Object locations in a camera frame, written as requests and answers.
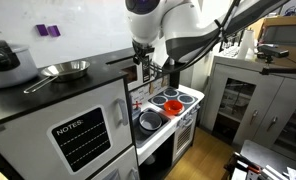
toy kitchen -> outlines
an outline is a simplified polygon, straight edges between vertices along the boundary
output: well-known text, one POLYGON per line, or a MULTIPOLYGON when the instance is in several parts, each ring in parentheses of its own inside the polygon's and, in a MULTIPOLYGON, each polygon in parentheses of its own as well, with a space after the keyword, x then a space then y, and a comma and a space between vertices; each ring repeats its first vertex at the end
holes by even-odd
POLYGON ((132 53, 84 58, 86 76, 34 93, 23 90, 41 75, 0 89, 0 172, 8 179, 163 179, 192 145, 204 95, 174 86, 179 76, 132 63, 132 53), (165 109, 168 102, 180 109, 165 109))

gray cabinet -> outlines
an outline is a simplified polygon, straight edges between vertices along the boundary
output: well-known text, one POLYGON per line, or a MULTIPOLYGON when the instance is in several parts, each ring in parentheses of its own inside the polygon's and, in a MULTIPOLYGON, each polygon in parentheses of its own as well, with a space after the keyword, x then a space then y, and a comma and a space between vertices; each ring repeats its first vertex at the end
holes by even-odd
POLYGON ((252 140, 296 160, 296 75, 264 76, 264 66, 215 58, 201 126, 228 144, 252 140))
POLYGON ((231 144, 252 139, 283 78, 215 64, 202 126, 231 144))

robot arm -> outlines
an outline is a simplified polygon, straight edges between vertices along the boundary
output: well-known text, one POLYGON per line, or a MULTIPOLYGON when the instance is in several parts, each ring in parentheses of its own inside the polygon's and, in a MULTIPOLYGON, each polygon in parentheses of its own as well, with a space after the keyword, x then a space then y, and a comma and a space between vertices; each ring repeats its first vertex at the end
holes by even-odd
POLYGON ((199 8, 190 0, 126 0, 127 21, 139 59, 155 49, 152 61, 159 67, 168 56, 188 64, 209 52, 222 32, 229 36, 288 1, 244 0, 239 4, 240 0, 235 0, 217 23, 201 26, 199 8))

